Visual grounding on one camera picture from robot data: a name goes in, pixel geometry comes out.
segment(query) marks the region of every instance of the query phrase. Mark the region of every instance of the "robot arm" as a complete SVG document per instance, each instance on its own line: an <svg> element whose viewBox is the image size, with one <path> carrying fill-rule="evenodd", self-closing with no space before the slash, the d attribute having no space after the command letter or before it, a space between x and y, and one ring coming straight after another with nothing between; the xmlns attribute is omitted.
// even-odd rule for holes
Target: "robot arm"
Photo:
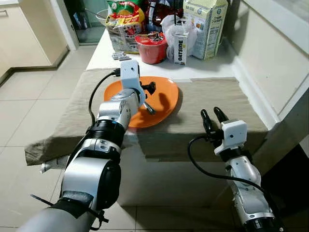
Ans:
<svg viewBox="0 0 309 232"><path fill-rule="evenodd" d="M225 162L228 176L247 182L229 181L242 225L247 232L285 231L280 219L274 215L273 209L269 206L264 193L259 190L261 175L258 169L251 164L250 154L242 150L247 140L247 124L241 120L228 120L218 107L214 108L214 112L221 123L219 130L213 129L206 110L201 111L207 138L215 148L214 153Z"/></svg>
<svg viewBox="0 0 309 232"><path fill-rule="evenodd" d="M137 61L121 63L123 89L100 105L94 126L88 128L80 149L73 154L64 173L61 198L20 227L19 232L88 232L103 209L119 195L119 166L124 134L146 95L139 82Z"/></svg>

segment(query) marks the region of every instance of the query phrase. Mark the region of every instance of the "beige floor tile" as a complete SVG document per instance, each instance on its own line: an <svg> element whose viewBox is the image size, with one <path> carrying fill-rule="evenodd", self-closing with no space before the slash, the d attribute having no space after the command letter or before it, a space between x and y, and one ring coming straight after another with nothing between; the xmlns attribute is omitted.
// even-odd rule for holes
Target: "beige floor tile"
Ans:
<svg viewBox="0 0 309 232"><path fill-rule="evenodd" d="M136 229L233 229L230 211L196 207L138 207Z"/></svg>
<svg viewBox="0 0 309 232"><path fill-rule="evenodd" d="M34 102L0 101L0 146L7 144Z"/></svg>
<svg viewBox="0 0 309 232"><path fill-rule="evenodd" d="M68 100L37 100L22 121L8 146L25 146L51 135L60 120Z"/></svg>
<svg viewBox="0 0 309 232"><path fill-rule="evenodd" d="M26 166L22 147L6 147L0 155L0 226L18 227L47 205L30 197L49 199L60 170L39 173L40 166Z"/></svg>
<svg viewBox="0 0 309 232"><path fill-rule="evenodd" d="M136 207L121 207L117 202L105 210L105 218L109 223L102 226L108 230L134 230Z"/></svg>
<svg viewBox="0 0 309 232"><path fill-rule="evenodd" d="M16 72L0 87L0 100L35 100L55 73Z"/></svg>
<svg viewBox="0 0 309 232"><path fill-rule="evenodd" d="M39 99L70 98L83 71L83 69L58 70L39 96Z"/></svg>
<svg viewBox="0 0 309 232"><path fill-rule="evenodd" d="M309 228L288 228L288 232L308 232Z"/></svg>
<svg viewBox="0 0 309 232"><path fill-rule="evenodd" d="M95 49L94 46L79 46L76 51L70 51L59 69L86 69Z"/></svg>
<svg viewBox="0 0 309 232"><path fill-rule="evenodd" d="M191 231L192 230L135 230L135 232L191 232Z"/></svg>
<svg viewBox="0 0 309 232"><path fill-rule="evenodd" d="M194 230L193 232L242 232L240 230Z"/></svg>
<svg viewBox="0 0 309 232"><path fill-rule="evenodd" d="M0 232L15 232L17 228L0 227Z"/></svg>
<svg viewBox="0 0 309 232"><path fill-rule="evenodd" d="M295 215L285 217L283 223L287 228L308 228L309 210L303 210Z"/></svg>
<svg viewBox="0 0 309 232"><path fill-rule="evenodd" d="M99 231L101 232L135 232L135 230L105 230L105 229L100 229Z"/></svg>
<svg viewBox="0 0 309 232"><path fill-rule="evenodd" d="M60 195L60 191L61 191L61 182L62 182L62 178L63 178L63 174L64 174L64 170L61 170L59 179L57 181L56 187L54 189L54 192L51 196L51 198L49 199L51 203L57 203L57 201L59 200L59 195Z"/></svg>
<svg viewBox="0 0 309 232"><path fill-rule="evenodd" d="M55 191L51 198L52 203L56 203L59 199L61 181L63 178L63 173L56 184ZM105 218L109 219L109 223L103 223L101 229L103 230L134 230L135 229L135 216L136 207L121 207L118 203L115 203L111 208L105 210Z"/></svg>

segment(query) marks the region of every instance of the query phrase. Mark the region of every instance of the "red noodle cup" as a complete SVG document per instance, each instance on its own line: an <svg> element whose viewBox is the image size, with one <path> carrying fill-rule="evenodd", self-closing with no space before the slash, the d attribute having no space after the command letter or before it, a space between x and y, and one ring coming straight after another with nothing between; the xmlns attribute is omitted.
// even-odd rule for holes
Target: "red noodle cup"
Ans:
<svg viewBox="0 0 309 232"><path fill-rule="evenodd" d="M147 64L157 64L166 57L168 43L163 32L151 32L135 37L141 60Z"/></svg>

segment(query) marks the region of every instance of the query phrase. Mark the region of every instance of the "brown tablecloth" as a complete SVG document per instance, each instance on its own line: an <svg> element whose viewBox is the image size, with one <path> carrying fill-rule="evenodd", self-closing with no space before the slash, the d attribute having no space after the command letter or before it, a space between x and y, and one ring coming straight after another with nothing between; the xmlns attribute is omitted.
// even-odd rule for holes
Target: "brown tablecloth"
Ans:
<svg viewBox="0 0 309 232"><path fill-rule="evenodd" d="M89 96L98 81L111 71L112 69L99 69L82 74L53 135L25 148L28 165L68 155L73 150L90 125L87 111ZM116 80L119 78L110 77L98 89L92 107L95 115L102 102L104 89ZM212 111L215 106L220 107L230 119L238 118L248 124L246 148L249 151L254 153L260 147L267 134L267 128L240 90L236 78L196 79L177 84L180 94L173 113L156 126L137 130L139 145L146 158L157 161L187 161L188 142L205 133L200 110L205 108L214 123L219 126ZM126 135L127 141L134 140L130 136L136 137ZM221 161L214 155L212 146L205 142L198 142L193 147L193 153L198 160Z"/></svg>

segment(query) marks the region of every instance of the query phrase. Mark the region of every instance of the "oatside carton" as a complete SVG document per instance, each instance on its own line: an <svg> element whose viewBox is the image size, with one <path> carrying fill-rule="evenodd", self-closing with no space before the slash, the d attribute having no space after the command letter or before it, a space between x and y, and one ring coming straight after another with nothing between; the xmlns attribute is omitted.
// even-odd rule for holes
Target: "oatside carton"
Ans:
<svg viewBox="0 0 309 232"><path fill-rule="evenodd" d="M177 32L174 35L174 63L185 65L187 62L188 32Z"/></svg>
<svg viewBox="0 0 309 232"><path fill-rule="evenodd" d="M227 7L227 0L183 1L185 17L197 28L193 56L208 59L217 54Z"/></svg>

